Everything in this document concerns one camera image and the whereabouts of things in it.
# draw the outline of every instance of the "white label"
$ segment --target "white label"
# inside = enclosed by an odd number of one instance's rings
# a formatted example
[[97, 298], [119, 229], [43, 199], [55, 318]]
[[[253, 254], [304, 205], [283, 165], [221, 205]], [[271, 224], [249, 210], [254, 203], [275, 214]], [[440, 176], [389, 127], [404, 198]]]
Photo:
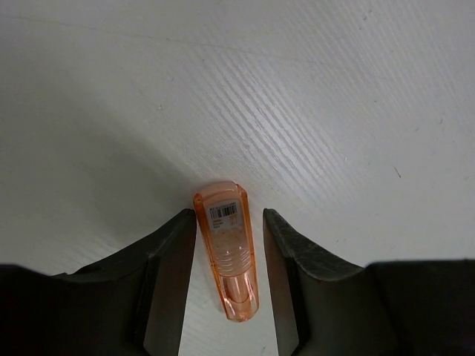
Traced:
[[211, 205], [206, 209], [206, 216], [212, 231], [243, 226], [243, 213], [239, 200], [226, 200]]

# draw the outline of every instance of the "clear plastic body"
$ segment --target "clear plastic body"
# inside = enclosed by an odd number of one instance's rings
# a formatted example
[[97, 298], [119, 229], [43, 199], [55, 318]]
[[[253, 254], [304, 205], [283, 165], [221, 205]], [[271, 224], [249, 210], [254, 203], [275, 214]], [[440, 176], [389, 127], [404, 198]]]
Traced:
[[234, 182], [219, 182], [199, 191], [193, 203], [226, 316], [249, 320], [259, 294], [247, 193]]

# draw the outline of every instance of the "barcode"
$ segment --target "barcode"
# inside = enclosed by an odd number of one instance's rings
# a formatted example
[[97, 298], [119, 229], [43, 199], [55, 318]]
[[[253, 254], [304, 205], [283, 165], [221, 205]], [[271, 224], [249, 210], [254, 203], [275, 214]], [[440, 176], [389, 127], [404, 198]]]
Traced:
[[220, 217], [228, 217], [229, 215], [236, 214], [237, 212], [238, 212], [238, 208], [236, 207], [235, 202], [228, 205], [218, 206], [217, 208], [209, 209], [209, 214], [211, 215], [212, 219], [219, 219]]

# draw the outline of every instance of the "sticker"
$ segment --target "sticker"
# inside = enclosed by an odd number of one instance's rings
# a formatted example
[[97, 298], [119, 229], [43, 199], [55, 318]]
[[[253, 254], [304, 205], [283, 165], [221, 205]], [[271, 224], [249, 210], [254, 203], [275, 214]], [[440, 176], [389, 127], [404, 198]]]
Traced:
[[206, 216], [212, 231], [243, 226], [243, 214], [239, 200], [227, 200], [211, 205], [206, 209]]

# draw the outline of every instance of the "white surface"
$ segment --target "white surface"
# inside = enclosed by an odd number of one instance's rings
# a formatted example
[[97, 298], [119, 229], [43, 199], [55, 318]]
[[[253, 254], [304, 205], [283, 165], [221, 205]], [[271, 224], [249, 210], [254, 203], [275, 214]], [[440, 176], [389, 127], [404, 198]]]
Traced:
[[207, 182], [248, 191], [261, 310], [237, 325], [209, 303], [198, 240], [181, 355], [277, 354], [264, 207], [355, 263], [475, 256], [475, 1], [0, 0], [0, 16], [3, 263], [72, 272]]

